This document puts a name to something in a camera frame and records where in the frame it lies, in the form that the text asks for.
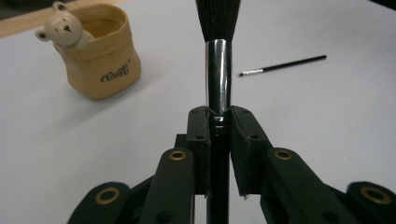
paintbrush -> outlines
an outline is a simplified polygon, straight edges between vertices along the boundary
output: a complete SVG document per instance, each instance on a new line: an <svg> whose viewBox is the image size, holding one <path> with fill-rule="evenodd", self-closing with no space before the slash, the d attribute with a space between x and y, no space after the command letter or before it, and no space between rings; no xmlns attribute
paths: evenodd
<svg viewBox="0 0 396 224"><path fill-rule="evenodd" d="M231 106L232 41L240 0L196 0L206 42L206 104L222 115Z"/></svg>
<svg viewBox="0 0 396 224"><path fill-rule="evenodd" d="M229 218L232 41L240 0L196 0L206 42L206 105L210 109L211 150L206 223L227 224Z"/></svg>
<svg viewBox="0 0 396 224"><path fill-rule="evenodd" d="M326 55L321 55L318 57L302 59L302 60L294 61L294 62L290 62L290 63L282 63L282 64L272 65L272 66L268 66L268 67L264 67L264 68L257 68L257 69L253 69L253 70L249 70L249 71L240 73L239 76L245 77L245 76L257 75L260 73L269 72L269 71L273 71L273 70L280 69L280 68L286 68L286 67L290 67L290 66L294 66L294 65L303 64L303 63L312 63L312 62L315 62L318 60L324 60L326 58L327 58Z"/></svg>

table surface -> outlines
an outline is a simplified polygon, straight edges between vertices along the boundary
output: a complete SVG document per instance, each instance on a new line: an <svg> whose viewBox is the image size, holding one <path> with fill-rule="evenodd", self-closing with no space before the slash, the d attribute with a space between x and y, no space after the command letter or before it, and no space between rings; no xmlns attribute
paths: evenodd
<svg viewBox="0 0 396 224"><path fill-rule="evenodd" d="M153 175L205 104L205 41L194 1L124 1L142 77L91 101L35 30L0 39L0 223L65 223L89 190ZM396 12L364 0L243 1L233 39L233 105L326 184L396 192ZM242 71L326 54L254 77ZM265 223L231 178L230 223ZM205 199L196 197L196 223Z"/></svg>

white bear figure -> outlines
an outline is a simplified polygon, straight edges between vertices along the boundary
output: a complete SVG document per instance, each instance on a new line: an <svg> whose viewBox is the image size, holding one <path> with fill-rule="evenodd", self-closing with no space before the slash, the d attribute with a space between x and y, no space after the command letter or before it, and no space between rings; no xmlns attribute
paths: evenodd
<svg viewBox="0 0 396 224"><path fill-rule="evenodd" d="M61 47L84 49L93 35L82 29L81 21L67 11L64 3L54 2L52 7L55 13L46 21L44 29L35 32L35 36L41 41L52 40Z"/></svg>

paintbrush bristles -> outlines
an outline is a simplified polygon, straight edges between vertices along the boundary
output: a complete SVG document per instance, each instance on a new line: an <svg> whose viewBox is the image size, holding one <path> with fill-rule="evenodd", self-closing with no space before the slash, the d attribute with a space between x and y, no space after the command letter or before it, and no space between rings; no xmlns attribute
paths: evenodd
<svg viewBox="0 0 396 224"><path fill-rule="evenodd" d="M240 0L195 0L205 42L233 40Z"/></svg>

silver ferrule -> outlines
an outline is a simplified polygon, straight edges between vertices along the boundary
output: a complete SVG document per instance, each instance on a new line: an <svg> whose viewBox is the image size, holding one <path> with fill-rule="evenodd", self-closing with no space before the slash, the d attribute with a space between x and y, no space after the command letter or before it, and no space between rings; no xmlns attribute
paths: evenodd
<svg viewBox="0 0 396 224"><path fill-rule="evenodd" d="M243 72L242 75L243 76L249 76L249 75L255 75L255 74L259 74L264 72L264 70L262 68L258 68L258 69L253 69L253 70L249 70L246 72Z"/></svg>
<svg viewBox="0 0 396 224"><path fill-rule="evenodd" d="M206 104L222 115L231 106L231 41L206 42Z"/></svg>

